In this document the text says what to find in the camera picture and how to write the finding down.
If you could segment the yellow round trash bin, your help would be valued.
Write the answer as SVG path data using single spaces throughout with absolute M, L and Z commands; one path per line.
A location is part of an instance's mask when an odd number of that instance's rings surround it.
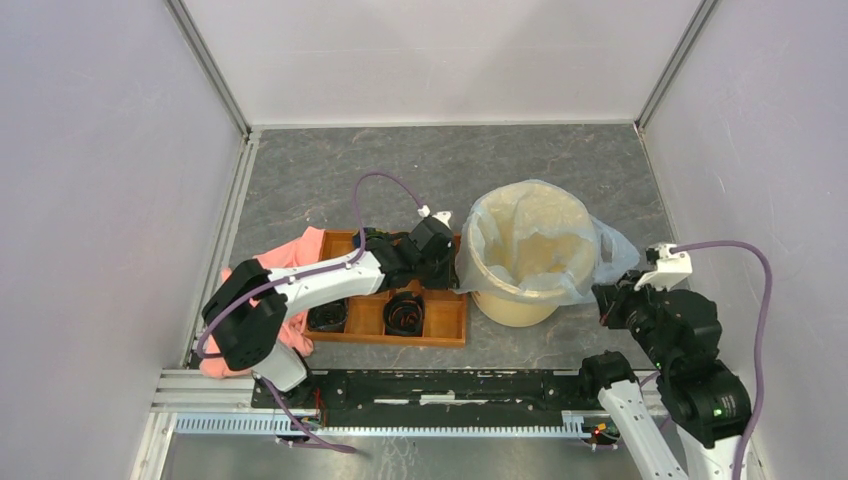
M 585 205 L 560 187 L 527 180 L 472 206 L 457 271 L 461 288 L 489 319 L 529 327 L 588 300 L 599 260 Z

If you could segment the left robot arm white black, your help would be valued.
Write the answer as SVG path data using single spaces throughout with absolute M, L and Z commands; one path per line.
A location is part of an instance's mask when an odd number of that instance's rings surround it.
M 362 238 L 359 249 L 302 267 L 265 268 L 256 259 L 232 270 L 202 309 L 203 359 L 269 380 L 290 407 L 306 405 L 314 381 L 294 348 L 279 338 L 294 315 L 340 299 L 383 293 L 418 282 L 448 286 L 453 261 L 451 214 L 428 215 L 391 239 Z

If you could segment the light blue plastic trash bag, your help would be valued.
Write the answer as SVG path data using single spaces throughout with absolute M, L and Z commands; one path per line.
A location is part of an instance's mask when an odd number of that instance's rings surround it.
M 531 179 L 496 188 L 472 205 L 455 266 L 459 292 L 570 306 L 618 280 L 641 255 L 618 230 L 566 190 Z

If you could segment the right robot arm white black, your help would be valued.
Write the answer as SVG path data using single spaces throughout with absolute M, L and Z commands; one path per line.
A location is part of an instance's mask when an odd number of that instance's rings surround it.
M 582 361 L 580 400 L 609 414 L 644 479 L 745 478 L 752 402 L 718 357 L 722 326 L 716 304 L 686 289 L 641 286 L 642 276 L 629 271 L 613 284 L 593 286 L 599 323 L 628 331 L 654 365 L 656 388 L 686 462 L 677 461 L 650 420 L 640 382 L 622 353 L 606 351 Z

